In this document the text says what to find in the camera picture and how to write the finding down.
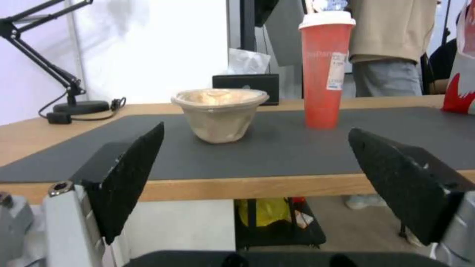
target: person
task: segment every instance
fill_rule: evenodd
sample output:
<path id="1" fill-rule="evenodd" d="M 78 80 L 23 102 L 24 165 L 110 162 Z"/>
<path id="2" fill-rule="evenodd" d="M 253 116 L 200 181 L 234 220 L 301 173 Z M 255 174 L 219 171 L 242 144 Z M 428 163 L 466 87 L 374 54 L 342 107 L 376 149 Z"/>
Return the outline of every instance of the person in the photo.
<path id="1" fill-rule="evenodd" d="M 425 53 L 435 23 L 437 0 L 349 0 L 356 20 L 350 57 L 356 96 L 422 95 L 416 64 Z M 353 210 L 384 206 L 377 195 L 353 195 Z"/>
<path id="2" fill-rule="evenodd" d="M 466 8 L 465 13 L 467 14 L 469 10 L 470 5 Z M 460 14 L 458 14 L 457 19 L 455 20 L 456 25 L 458 25 L 459 19 Z M 429 92 L 431 95 L 445 94 L 456 53 L 457 39 L 452 39 L 451 41 L 439 46 L 439 48 L 430 55 L 427 81 L 429 82 Z"/>

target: sneaker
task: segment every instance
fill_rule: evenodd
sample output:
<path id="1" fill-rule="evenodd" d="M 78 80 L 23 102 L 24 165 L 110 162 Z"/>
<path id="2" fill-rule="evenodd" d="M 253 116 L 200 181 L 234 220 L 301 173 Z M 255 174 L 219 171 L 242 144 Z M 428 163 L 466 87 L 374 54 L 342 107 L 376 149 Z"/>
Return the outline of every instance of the sneaker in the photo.
<path id="1" fill-rule="evenodd" d="M 386 207 L 387 204 L 379 195 L 352 195 L 345 202 L 346 206 L 352 210 L 361 210 L 366 207 Z"/>

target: red plastic cup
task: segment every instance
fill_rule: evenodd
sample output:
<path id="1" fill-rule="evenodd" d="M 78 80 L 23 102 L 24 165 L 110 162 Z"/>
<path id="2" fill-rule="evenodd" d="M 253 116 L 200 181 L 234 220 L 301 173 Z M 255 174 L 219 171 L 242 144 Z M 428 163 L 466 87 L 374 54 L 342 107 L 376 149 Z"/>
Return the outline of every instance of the red plastic cup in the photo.
<path id="1" fill-rule="evenodd" d="M 338 124 L 345 63 L 355 20 L 345 11 L 305 15 L 302 32 L 305 124 L 332 129 Z"/>

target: yellow bag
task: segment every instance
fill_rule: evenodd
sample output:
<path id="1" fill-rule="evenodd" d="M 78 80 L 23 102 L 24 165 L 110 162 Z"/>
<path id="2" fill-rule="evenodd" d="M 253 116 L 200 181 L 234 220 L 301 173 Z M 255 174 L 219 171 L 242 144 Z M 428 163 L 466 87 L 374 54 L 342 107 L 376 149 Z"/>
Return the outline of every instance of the yellow bag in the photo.
<path id="1" fill-rule="evenodd" d="M 238 200 L 239 217 L 244 225 L 247 223 L 247 200 Z M 275 221 L 290 217 L 289 205 L 284 198 L 256 200 L 256 226 L 267 226 Z"/>

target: metal screw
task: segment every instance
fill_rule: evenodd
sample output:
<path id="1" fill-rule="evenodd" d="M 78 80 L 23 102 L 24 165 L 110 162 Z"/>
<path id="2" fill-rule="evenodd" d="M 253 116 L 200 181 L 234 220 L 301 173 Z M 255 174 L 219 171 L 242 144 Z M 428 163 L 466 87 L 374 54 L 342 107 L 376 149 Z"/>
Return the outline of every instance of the metal screw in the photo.
<path id="1" fill-rule="evenodd" d="M 48 189 L 48 195 L 50 197 L 59 196 L 61 194 L 67 193 L 74 190 L 74 184 L 71 181 L 61 181 L 54 183 Z"/>
<path id="2" fill-rule="evenodd" d="M 3 206 L 7 209 L 13 207 L 13 198 L 7 192 L 0 192 L 0 206 Z"/>

